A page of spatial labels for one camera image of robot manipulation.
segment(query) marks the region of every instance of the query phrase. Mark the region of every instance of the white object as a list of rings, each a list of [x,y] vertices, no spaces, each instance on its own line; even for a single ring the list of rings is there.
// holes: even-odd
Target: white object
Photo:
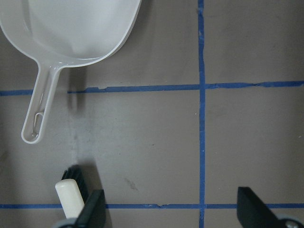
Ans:
[[[76,181],[74,179],[61,180],[55,188],[66,218],[77,218],[85,204]]]
[[[101,61],[118,51],[135,23],[141,0],[0,0],[6,38],[38,64],[21,137],[44,134],[60,71]]]

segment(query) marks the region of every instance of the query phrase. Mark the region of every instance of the white handle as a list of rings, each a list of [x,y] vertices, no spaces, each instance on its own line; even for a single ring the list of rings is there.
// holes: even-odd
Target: white handle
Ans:
[[[21,132],[21,137],[26,143],[38,143],[44,135],[59,74],[60,69],[55,66],[39,66],[33,95]]]
[[[76,181],[74,179],[61,180],[55,188],[66,218],[77,218],[85,204]]]

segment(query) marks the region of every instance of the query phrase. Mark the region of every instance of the white dustpan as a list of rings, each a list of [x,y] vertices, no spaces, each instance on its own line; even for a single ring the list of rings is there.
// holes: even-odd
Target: white dustpan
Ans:
[[[0,25],[12,45],[38,64],[21,137],[44,134],[60,71],[101,61],[121,48],[141,0],[0,0]]]

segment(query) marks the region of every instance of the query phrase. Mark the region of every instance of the dustpan pan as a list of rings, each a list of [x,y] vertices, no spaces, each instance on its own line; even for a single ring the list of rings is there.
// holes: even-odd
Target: dustpan pan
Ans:
[[[101,61],[118,51],[141,0],[0,0],[6,38],[38,64],[21,137],[38,143],[45,132],[60,71]]]

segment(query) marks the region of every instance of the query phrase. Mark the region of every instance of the white brush handle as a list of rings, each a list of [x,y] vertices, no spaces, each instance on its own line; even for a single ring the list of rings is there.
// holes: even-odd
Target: white brush handle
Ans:
[[[61,180],[55,188],[66,218],[77,218],[85,204],[76,181],[74,179]]]

